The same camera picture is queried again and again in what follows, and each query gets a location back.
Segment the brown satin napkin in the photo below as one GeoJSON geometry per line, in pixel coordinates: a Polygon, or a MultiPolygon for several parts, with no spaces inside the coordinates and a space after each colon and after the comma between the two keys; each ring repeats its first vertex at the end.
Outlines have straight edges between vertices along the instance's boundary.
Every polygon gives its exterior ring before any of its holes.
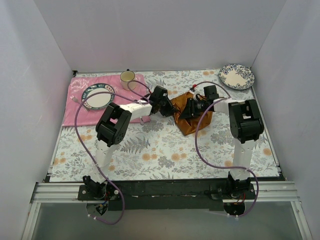
{"type": "MultiPolygon", "coordinates": [[[[180,115],[182,114],[183,110],[185,109],[187,105],[187,100],[189,98],[194,98],[194,94],[191,92],[183,93],[173,99],[171,99],[172,105],[176,108],[177,112],[174,113],[174,121],[176,126],[180,129],[180,131],[183,133],[184,136],[193,134],[196,132],[196,128],[198,126],[198,123],[200,121],[200,118],[203,113],[201,113],[197,117],[192,117],[188,119],[182,119],[180,118],[180,115]]],[[[203,117],[202,122],[199,126],[198,130],[202,130],[209,126],[212,121],[212,111],[208,111],[206,115],[203,117]]]]}

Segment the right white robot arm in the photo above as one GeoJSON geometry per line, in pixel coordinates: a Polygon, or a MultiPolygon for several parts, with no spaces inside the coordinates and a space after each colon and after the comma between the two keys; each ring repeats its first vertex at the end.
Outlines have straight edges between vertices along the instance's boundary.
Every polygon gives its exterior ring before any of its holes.
{"type": "Polygon", "coordinates": [[[228,195],[237,199],[252,191],[250,169],[253,148],[264,132],[264,124],[256,100],[234,100],[230,95],[220,97],[217,85],[204,87],[204,96],[188,98],[180,119],[201,121],[208,112],[223,113],[229,117],[229,127],[234,142],[232,166],[228,166],[227,179],[210,187],[209,193],[216,199],[228,195]]]}

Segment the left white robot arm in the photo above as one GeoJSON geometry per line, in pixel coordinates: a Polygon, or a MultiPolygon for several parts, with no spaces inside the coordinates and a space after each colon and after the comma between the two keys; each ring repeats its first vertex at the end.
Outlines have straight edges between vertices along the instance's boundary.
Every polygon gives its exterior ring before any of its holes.
{"type": "Polygon", "coordinates": [[[103,169],[110,164],[111,158],[118,145],[124,138],[129,123],[156,113],[164,117],[173,116],[178,110],[168,98],[167,89],[156,86],[154,91],[142,95],[139,100],[130,100],[128,104],[110,103],[98,120],[95,131],[97,133],[98,149],[92,155],[83,141],[82,146],[94,163],[94,171],[82,177],[86,192],[95,200],[103,199],[107,194],[107,185],[111,185],[118,194],[121,190],[111,182],[103,169]]]}

